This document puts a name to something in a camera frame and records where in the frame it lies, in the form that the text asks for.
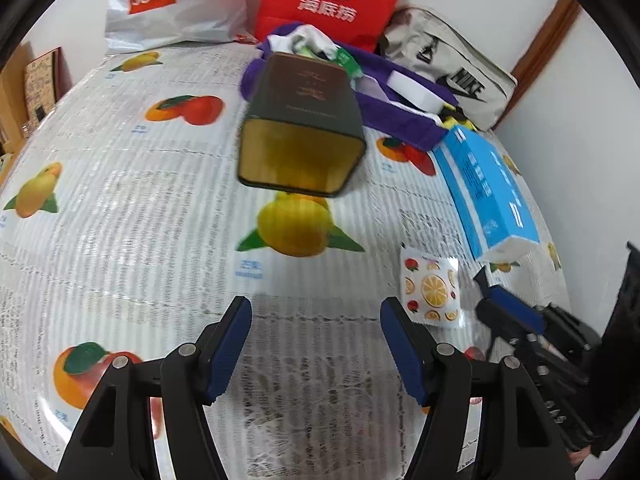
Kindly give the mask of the person's right hand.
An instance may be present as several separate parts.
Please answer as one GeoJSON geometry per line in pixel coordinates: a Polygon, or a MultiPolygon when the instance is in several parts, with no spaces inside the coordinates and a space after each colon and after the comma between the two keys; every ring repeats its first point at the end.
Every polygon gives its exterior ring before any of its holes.
{"type": "Polygon", "coordinates": [[[573,467],[579,467],[580,464],[586,460],[589,456],[594,456],[595,458],[599,458],[601,455],[600,452],[593,452],[591,446],[587,446],[586,448],[582,448],[579,451],[569,452],[568,458],[570,459],[570,463],[573,467]]]}

